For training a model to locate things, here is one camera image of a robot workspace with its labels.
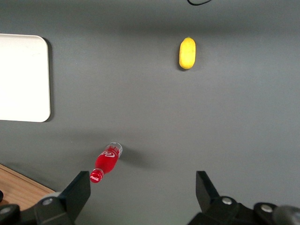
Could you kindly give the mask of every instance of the white tray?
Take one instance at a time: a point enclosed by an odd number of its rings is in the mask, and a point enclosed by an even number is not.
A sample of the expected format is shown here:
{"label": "white tray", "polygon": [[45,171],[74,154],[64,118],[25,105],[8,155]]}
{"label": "white tray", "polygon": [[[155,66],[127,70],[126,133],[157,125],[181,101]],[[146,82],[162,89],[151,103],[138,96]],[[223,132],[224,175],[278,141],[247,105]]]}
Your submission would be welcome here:
{"label": "white tray", "polygon": [[0,120],[50,116],[48,46],[39,36],[0,34]]}

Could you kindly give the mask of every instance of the gray table surface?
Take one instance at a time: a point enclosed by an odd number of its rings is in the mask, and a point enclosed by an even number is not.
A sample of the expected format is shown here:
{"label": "gray table surface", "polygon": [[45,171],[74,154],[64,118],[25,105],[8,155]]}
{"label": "gray table surface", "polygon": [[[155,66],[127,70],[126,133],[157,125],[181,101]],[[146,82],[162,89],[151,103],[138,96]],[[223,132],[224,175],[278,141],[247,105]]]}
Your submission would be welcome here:
{"label": "gray table surface", "polygon": [[[0,121],[0,163],[62,190],[118,141],[77,219],[184,225],[195,172],[222,195],[300,207],[300,1],[0,2],[0,33],[49,44],[52,114]],[[178,66],[181,41],[196,63]]]}

